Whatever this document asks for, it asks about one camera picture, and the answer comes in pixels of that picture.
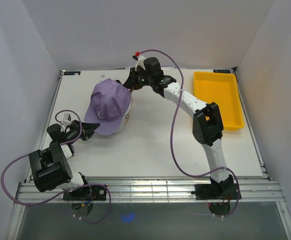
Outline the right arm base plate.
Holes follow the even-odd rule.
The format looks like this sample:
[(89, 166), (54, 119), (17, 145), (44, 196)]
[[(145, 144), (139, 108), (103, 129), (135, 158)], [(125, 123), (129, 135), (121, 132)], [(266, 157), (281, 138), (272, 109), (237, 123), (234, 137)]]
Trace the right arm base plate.
[(219, 190), (212, 184), (195, 184), (194, 190), (191, 191), (197, 200), (223, 200), (229, 199), (239, 200), (242, 198), (241, 193), (238, 191), (238, 185), (234, 183), (226, 190)]

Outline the aluminium frame rail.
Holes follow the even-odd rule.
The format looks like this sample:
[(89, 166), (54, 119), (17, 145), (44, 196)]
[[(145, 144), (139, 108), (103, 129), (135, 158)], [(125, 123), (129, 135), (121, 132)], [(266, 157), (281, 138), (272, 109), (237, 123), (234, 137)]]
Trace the aluminium frame rail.
[[(196, 184), (209, 184), (205, 178), (89, 178), (91, 183), (106, 185), (112, 203), (194, 203), (191, 194)], [(285, 202), (286, 197), (277, 181), (240, 179), (240, 202)]]

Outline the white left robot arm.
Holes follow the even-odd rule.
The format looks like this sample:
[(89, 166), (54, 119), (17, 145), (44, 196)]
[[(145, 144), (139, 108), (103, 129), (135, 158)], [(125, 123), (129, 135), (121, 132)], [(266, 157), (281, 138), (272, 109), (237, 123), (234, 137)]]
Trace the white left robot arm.
[(89, 140), (100, 127), (99, 123), (80, 123), (73, 120), (65, 129), (58, 123), (47, 128), (51, 138), (49, 147), (29, 154), (29, 163), (33, 181), (41, 193), (55, 189), (70, 189), (68, 193), (76, 200), (88, 200), (94, 195), (86, 177), (73, 173), (68, 159), (75, 154), (75, 139)]

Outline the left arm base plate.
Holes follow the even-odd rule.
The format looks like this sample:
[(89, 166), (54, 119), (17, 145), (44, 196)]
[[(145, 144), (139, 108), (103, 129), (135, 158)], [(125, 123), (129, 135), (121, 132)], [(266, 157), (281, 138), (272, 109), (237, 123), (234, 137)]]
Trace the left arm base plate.
[(105, 201), (107, 191), (103, 186), (93, 185), (66, 192), (63, 194), (64, 201)]

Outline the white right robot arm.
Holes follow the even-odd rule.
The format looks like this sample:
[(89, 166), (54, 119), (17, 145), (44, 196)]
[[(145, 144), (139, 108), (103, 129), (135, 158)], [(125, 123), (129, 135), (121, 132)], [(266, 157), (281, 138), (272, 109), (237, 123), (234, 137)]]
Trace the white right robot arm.
[(233, 172), (227, 168), (222, 148), (223, 122), (219, 106), (212, 102), (206, 103), (183, 89), (175, 78), (164, 74), (156, 57), (145, 58), (136, 53), (134, 68), (129, 70), (129, 76), (124, 87), (129, 90), (139, 90), (150, 86), (152, 90), (176, 104), (176, 109), (182, 109), (192, 119), (192, 134), (201, 144), (209, 166), (207, 175), (210, 184), (207, 190), (198, 190), (204, 197), (212, 195), (217, 199), (235, 199), (239, 196), (239, 185)]

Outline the lavender baseball cap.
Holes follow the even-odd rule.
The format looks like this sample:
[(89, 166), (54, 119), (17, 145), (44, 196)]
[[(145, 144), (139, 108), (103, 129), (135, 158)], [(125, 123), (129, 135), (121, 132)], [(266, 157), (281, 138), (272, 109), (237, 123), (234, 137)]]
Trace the lavender baseball cap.
[(118, 119), (119, 105), (132, 99), (131, 92), (120, 82), (110, 78), (97, 83), (91, 93), (90, 103), (84, 116), (85, 123), (99, 123), (96, 133), (113, 135), (114, 123)]

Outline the white baseball cap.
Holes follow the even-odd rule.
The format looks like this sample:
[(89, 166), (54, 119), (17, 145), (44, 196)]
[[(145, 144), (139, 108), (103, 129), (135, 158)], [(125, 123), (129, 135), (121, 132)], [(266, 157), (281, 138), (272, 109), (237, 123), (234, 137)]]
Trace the white baseball cap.
[(113, 124), (113, 134), (118, 134), (120, 133), (125, 125), (125, 115), (127, 113), (130, 113), (130, 110), (131, 110), (131, 107), (132, 107), (132, 104), (133, 104), (133, 100), (130, 99), (130, 101), (128, 103), (124, 102), (124, 103), (121, 103), (119, 105), (119, 116), (118, 116), (118, 119), (116, 119), (114, 121), (114, 124)]

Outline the yellow plastic bin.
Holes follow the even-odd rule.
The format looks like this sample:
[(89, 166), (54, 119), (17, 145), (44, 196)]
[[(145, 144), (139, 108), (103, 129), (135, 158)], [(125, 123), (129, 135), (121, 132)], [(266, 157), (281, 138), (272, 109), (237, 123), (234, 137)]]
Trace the yellow plastic bin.
[(218, 105), (226, 131), (237, 131), (245, 126), (234, 74), (194, 72), (193, 95), (208, 104), (214, 102)]

